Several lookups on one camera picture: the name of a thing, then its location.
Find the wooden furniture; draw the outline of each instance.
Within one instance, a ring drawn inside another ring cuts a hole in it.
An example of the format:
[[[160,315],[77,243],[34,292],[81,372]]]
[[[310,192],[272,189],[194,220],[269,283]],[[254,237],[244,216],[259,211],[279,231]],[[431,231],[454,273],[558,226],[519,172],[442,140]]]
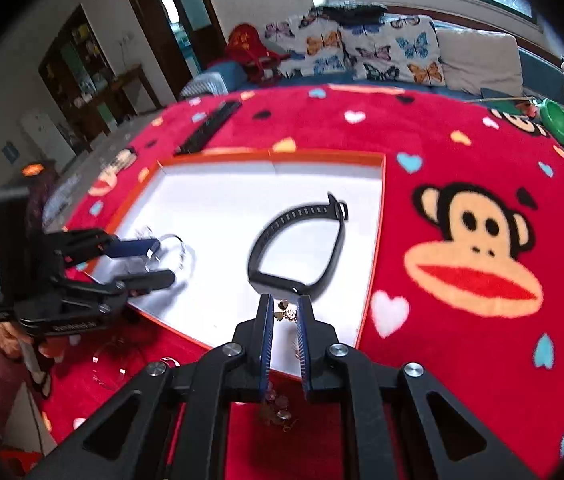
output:
[[[157,109],[161,104],[141,66],[113,74],[86,14],[79,6],[66,20],[39,66],[39,74],[77,136],[90,148],[110,125],[137,115],[123,87],[142,83]]]

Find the black strap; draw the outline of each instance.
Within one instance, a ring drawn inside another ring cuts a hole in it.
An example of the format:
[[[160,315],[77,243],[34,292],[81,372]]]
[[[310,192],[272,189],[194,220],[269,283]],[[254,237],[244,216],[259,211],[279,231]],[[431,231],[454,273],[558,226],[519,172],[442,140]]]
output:
[[[328,196],[328,204],[305,204],[297,206],[296,208],[284,211],[264,228],[257,237],[257,240],[255,240],[253,248],[251,249],[251,255],[249,256],[247,271],[249,282],[251,282],[252,285],[273,288],[276,291],[285,291],[292,295],[290,298],[279,298],[281,300],[293,300],[294,296],[301,296],[302,294],[308,294],[315,300],[326,289],[331,282],[331,278],[335,272],[335,266],[337,266],[337,261],[339,260],[339,255],[342,252],[345,238],[344,222],[348,221],[347,203],[339,202],[331,193],[329,193]],[[306,285],[296,280],[289,280],[281,276],[260,272],[259,266],[262,263],[265,249],[279,232],[299,221],[312,219],[336,220],[339,222],[339,230],[331,258],[318,280],[315,283]]]

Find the cushion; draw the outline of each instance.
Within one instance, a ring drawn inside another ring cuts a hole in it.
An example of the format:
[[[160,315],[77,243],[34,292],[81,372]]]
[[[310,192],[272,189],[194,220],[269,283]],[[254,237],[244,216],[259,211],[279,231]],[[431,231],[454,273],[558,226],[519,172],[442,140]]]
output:
[[[502,32],[440,28],[438,42],[446,85],[480,94],[490,88],[522,95],[522,67],[516,39]]]
[[[292,16],[283,22],[269,23],[261,37],[291,54],[291,58],[281,62],[279,67],[284,77],[346,72],[342,38],[336,22],[315,14]]]
[[[345,25],[341,31],[356,79],[397,79],[444,86],[438,39],[428,16],[387,18],[375,25]]]

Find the metal screw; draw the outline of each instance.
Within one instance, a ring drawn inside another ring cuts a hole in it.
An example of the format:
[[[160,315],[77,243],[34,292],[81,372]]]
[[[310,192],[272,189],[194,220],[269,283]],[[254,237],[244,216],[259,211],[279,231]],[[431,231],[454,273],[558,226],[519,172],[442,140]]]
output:
[[[424,366],[419,363],[408,363],[404,365],[404,373],[411,377],[420,377],[424,373]]]
[[[146,365],[146,372],[150,376],[157,377],[158,375],[162,375],[167,368],[164,361],[153,361]]]
[[[222,347],[222,352],[224,355],[228,355],[228,357],[233,357],[241,354],[241,346],[238,343],[226,343]]]
[[[335,343],[329,346],[329,352],[331,352],[332,356],[344,357],[346,354],[348,354],[348,346],[342,343]]]

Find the doorway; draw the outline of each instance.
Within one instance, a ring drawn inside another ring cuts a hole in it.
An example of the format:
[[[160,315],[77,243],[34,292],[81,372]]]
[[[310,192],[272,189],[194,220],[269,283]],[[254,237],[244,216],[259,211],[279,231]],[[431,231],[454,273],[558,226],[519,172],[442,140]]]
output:
[[[210,0],[130,0],[175,96],[223,57],[226,42]]]

